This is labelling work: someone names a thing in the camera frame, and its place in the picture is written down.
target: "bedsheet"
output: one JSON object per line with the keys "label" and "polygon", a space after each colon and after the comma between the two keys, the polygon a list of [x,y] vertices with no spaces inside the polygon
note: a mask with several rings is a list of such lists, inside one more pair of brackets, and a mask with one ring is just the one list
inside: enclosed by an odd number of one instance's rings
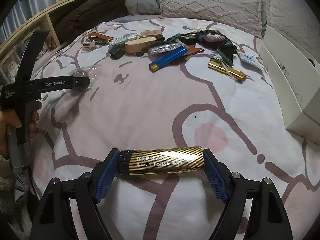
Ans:
{"label": "bedsheet", "polygon": [[[295,240],[302,239],[320,212],[320,147],[285,130],[281,109],[259,55],[256,37],[233,27],[183,18],[101,23],[95,31],[117,37],[161,29],[168,38],[193,28],[218,29],[240,51],[255,55],[263,72],[241,65],[243,83],[209,69],[214,51],[189,56],[179,66],[151,73],[147,55],[112,60],[106,46],[81,50],[90,30],[56,53],[36,78],[100,67],[84,93],[43,94],[32,141],[33,179],[39,196],[52,177],[75,179],[119,150],[200,145],[230,171],[246,179],[269,177],[287,210]],[[247,200],[236,239],[243,239],[250,214]],[[79,239],[86,239],[71,201]],[[100,214],[115,240],[204,239],[224,205],[203,171],[169,175],[116,176]]]}

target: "hand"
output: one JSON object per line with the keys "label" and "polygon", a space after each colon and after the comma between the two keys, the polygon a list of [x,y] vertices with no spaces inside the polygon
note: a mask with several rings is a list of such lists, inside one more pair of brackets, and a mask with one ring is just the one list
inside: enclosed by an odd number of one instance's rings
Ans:
{"label": "hand", "polygon": [[[39,110],[42,104],[39,102],[39,106],[36,110]],[[39,120],[39,113],[34,111],[32,114],[32,122],[29,124],[29,137],[32,139],[35,136],[35,131],[37,129],[37,121]],[[7,149],[7,124],[11,124],[15,128],[20,128],[22,126],[16,112],[13,109],[7,109],[0,111],[0,155],[4,158],[8,158]]]}

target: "gold lighter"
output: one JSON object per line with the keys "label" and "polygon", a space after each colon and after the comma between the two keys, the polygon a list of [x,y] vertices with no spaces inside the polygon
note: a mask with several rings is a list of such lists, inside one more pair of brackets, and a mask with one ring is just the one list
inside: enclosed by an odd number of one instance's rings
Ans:
{"label": "gold lighter", "polygon": [[[211,60],[208,64],[208,67],[214,70],[217,70],[221,73],[228,74],[225,68],[222,66],[222,64],[218,61]],[[226,69],[228,70],[229,74],[231,74],[233,77],[235,77],[239,81],[243,81],[246,78],[246,74],[244,74],[241,71],[237,71],[227,66],[226,66]]]}
{"label": "gold lighter", "polygon": [[122,151],[119,154],[120,174],[141,175],[178,173],[203,169],[201,146],[142,151]]}

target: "pile of objects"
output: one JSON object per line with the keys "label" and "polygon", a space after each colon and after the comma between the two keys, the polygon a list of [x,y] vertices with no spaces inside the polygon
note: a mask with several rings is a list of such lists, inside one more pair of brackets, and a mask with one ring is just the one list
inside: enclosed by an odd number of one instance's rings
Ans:
{"label": "pile of objects", "polygon": [[[216,57],[210,59],[209,68],[226,74],[236,81],[248,78],[243,72],[233,69],[233,54],[237,54],[237,47],[218,30],[196,29],[187,34],[178,33],[167,40],[161,35],[161,30],[144,31],[140,34],[129,33],[117,38],[93,32],[84,41],[83,51],[93,50],[96,45],[107,45],[110,57],[114,60],[120,59],[125,53],[137,57],[142,57],[145,53],[149,57],[159,55],[159,58],[149,64],[149,69],[156,72],[169,64],[180,64],[187,56],[204,52],[203,48],[196,47],[197,43],[218,53]],[[257,66],[253,57],[240,52],[238,55],[242,61]]]}

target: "beige textured pillow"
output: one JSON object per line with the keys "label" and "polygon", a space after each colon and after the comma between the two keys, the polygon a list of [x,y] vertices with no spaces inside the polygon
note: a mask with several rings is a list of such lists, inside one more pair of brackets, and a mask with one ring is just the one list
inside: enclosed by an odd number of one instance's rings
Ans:
{"label": "beige textured pillow", "polygon": [[160,12],[227,24],[261,38],[261,0],[160,0]]}
{"label": "beige textured pillow", "polygon": [[320,23],[310,21],[295,13],[278,0],[270,1],[267,23],[289,41],[299,44],[320,62]]}

